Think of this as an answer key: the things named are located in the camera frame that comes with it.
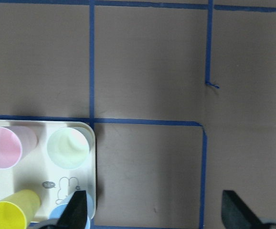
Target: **yellow cup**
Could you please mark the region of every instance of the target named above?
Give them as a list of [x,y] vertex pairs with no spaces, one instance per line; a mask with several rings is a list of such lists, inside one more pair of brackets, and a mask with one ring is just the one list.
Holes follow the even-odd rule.
[[38,195],[28,189],[0,201],[0,229],[26,229],[41,205]]

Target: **pink cup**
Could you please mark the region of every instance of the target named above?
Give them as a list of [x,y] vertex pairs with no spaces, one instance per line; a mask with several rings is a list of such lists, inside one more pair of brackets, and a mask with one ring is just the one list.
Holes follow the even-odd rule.
[[35,133],[25,126],[0,127],[0,168],[11,168],[37,144]]

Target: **blue tape grid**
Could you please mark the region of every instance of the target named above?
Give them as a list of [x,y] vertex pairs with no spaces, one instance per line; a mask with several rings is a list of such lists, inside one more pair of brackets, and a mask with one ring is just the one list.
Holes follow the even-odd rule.
[[[206,161],[207,161],[207,135],[203,126],[194,121],[167,121],[167,120],[146,120],[146,119],[112,119],[112,118],[95,118],[95,6],[126,6],[126,7],[154,7],[154,8],[172,8],[172,9],[197,9],[208,10],[207,16],[207,43],[206,43],[206,64],[205,64],[205,83],[210,86],[219,88],[210,82],[211,76],[211,44],[212,44],[212,15],[215,10],[229,11],[250,11],[250,12],[276,12],[276,8],[270,7],[247,7],[247,6],[228,6],[213,5],[213,0],[208,4],[185,4],[185,3],[153,3],[139,1],[105,1],[105,0],[0,0],[0,3],[30,3],[30,4],[62,4],[62,5],[89,5],[90,20],[90,91],[89,91],[89,113],[90,118],[78,117],[49,117],[49,116],[19,116],[19,115],[0,115],[0,119],[12,120],[38,120],[38,121],[78,121],[89,123],[94,127],[94,123],[115,123],[115,124],[141,124],[141,125],[181,125],[181,126],[198,126],[203,129],[202,137],[202,170],[201,170],[201,191],[200,191],[200,218],[199,229],[204,228],[204,207],[205,207],[205,184],[206,184]],[[106,227],[94,225],[95,229],[137,229],[132,227]]]

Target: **cup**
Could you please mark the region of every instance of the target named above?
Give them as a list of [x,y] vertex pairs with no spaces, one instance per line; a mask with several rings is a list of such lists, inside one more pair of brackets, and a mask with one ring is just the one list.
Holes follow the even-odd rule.
[[[71,200],[74,192],[69,194],[58,206],[56,206],[50,213],[49,219],[59,219],[66,209],[69,201]],[[91,196],[86,192],[87,200],[87,222],[85,229],[90,229],[90,217],[93,214],[93,200]]]
[[0,201],[0,229],[26,229],[41,205],[38,195],[28,189]]
[[35,133],[25,126],[0,127],[0,169],[11,168],[37,144]]
[[48,156],[60,168],[77,169],[87,159],[90,142],[91,134],[85,128],[62,127],[48,139]]

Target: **tray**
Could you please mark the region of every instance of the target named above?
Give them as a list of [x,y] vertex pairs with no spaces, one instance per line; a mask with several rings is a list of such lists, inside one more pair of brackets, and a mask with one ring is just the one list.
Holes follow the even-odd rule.
[[[41,207],[32,222],[48,219],[52,209],[68,194],[85,189],[93,200],[88,208],[92,219],[96,212],[96,138],[90,126],[81,122],[0,120],[0,126],[22,125],[31,128],[38,139],[36,148],[13,168],[0,169],[0,200],[22,189],[31,189],[41,198]],[[75,170],[56,166],[47,155],[49,136],[61,127],[83,127],[92,136],[87,160]]]

